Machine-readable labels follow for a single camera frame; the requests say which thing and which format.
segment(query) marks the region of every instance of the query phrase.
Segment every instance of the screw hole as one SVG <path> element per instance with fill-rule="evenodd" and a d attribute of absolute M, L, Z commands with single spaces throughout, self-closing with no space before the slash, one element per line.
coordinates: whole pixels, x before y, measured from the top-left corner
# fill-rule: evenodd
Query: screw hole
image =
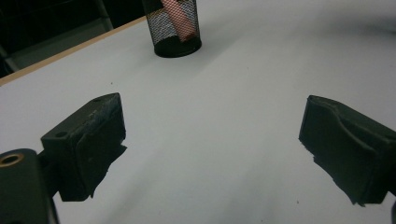
<path fill-rule="evenodd" d="M 0 167 L 11 166 L 20 162 L 23 159 L 23 154 L 11 154 L 0 158 Z"/>
<path fill-rule="evenodd" d="M 64 137 L 65 135 L 67 135 L 67 132 L 59 132 L 55 134 L 56 137 Z"/>

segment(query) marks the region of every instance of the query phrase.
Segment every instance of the wooden table edge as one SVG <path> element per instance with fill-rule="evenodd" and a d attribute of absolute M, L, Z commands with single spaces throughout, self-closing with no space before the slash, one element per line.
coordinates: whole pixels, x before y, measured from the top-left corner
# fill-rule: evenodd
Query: wooden table edge
<path fill-rule="evenodd" d="M 134 21 L 128 22 L 128 23 L 126 23 L 126 24 L 124 24 L 124 25 L 122 25 L 122 26 L 120 26 L 120 27 L 118 27 L 118 28 L 116 28 L 114 30 L 106 32 L 106 33 L 104 33 L 102 35 L 99 35 L 99 36 L 97 36 L 97 37 L 95 37 L 93 39 L 90 39 L 88 41 L 85 41 L 84 43 L 81 43 L 79 45 L 74 46 L 73 48 L 70 48 L 70 49 L 67 49 L 65 51 L 62 51 L 61 53 L 55 54 L 55 55 L 53 55 L 53 56 L 51 56 L 51 57 L 49 57 L 49 58 L 47 58 L 47 59 L 45 59 L 45 60 L 43 60 L 41 62 L 38 62 L 38 63 L 32 64 L 32 65 L 30 65 L 28 67 L 25 67 L 25 68 L 21 69 L 20 71 L 12 73 L 12 74 L 10 74 L 10 75 L 8 75 L 6 77 L 2 77 L 2 78 L 0 78 L 0 87 L 3 86 L 3 85 L 8 84 L 9 82 L 11 82 L 11 81 L 13 81 L 13 80 L 15 80 L 17 78 L 20 78 L 20 77 L 23 77 L 23 76 L 25 76 L 25 75 L 27 75 L 29 73 L 32 73 L 35 70 L 37 70 L 39 68 L 42 68 L 42 67 L 44 67 L 44 66 L 46 66 L 46 65 L 48 65 L 50 63 L 54 63 L 54 62 L 56 62 L 56 61 L 58 61 L 58 60 L 60 60 L 60 59 L 62 59 L 64 57 L 66 57 L 67 55 L 70 55 L 70 54 L 80 50 L 80 49 L 84 49 L 84 48 L 88 47 L 89 45 L 98 42 L 99 40 L 102 40 L 102 39 L 104 39 L 104 38 L 106 38 L 108 36 L 114 35 L 115 33 L 119 32 L 119 31 L 125 30 L 125 29 L 127 29 L 127 28 L 129 28 L 129 27 L 131 27 L 133 25 L 136 25 L 136 24 L 138 24 L 141 21 L 145 21 L 145 20 L 146 20 L 146 17 L 141 17 L 141 18 L 136 19 Z"/>

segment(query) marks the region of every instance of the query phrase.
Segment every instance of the white table surface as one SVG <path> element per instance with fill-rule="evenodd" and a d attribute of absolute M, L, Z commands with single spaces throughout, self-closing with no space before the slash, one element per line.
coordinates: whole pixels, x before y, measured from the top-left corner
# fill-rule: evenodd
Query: white table surface
<path fill-rule="evenodd" d="M 140 22 L 0 87 L 0 152 L 121 94 L 127 151 L 63 224 L 390 223 L 352 205 L 298 140 L 306 98 L 396 130 L 396 1 L 198 0 L 203 46 L 164 59 Z"/>

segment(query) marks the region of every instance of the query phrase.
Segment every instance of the mesh pencil cup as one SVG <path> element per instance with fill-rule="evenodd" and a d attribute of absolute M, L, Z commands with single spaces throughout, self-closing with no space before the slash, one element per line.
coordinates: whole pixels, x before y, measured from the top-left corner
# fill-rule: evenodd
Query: mesh pencil cup
<path fill-rule="evenodd" d="M 164 58 L 194 53 L 202 46 L 196 0 L 142 0 L 154 52 Z"/>

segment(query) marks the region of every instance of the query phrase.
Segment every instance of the black mesh container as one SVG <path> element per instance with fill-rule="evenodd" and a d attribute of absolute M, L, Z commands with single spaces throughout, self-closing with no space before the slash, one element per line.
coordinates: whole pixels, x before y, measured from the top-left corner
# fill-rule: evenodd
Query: black mesh container
<path fill-rule="evenodd" d="M 142 0 L 154 52 L 164 58 L 198 50 L 201 38 L 196 0 Z"/>

